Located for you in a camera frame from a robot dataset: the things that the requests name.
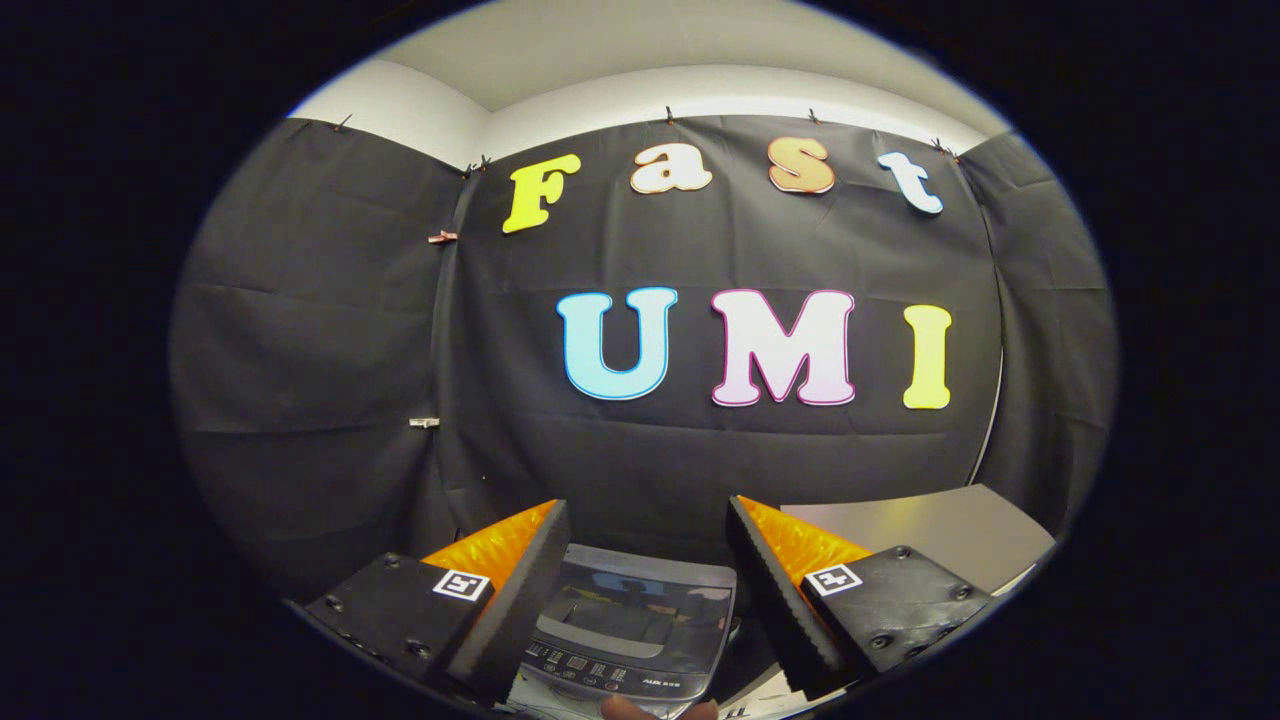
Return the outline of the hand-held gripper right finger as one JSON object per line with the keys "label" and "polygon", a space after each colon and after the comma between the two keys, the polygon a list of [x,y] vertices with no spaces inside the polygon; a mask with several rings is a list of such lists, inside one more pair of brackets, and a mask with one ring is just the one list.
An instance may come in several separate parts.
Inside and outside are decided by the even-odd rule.
{"label": "hand-held gripper right finger", "polygon": [[872,552],[741,495],[726,536],[788,687],[808,700],[891,673],[992,600],[910,546]]}

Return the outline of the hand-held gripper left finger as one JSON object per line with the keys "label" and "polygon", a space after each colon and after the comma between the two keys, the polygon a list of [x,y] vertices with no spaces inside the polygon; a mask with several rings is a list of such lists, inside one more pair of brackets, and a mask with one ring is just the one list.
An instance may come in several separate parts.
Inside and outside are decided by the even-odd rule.
{"label": "hand-held gripper left finger", "polygon": [[504,702],[570,541],[562,498],[426,557],[384,553],[305,607],[343,651],[416,691]]}

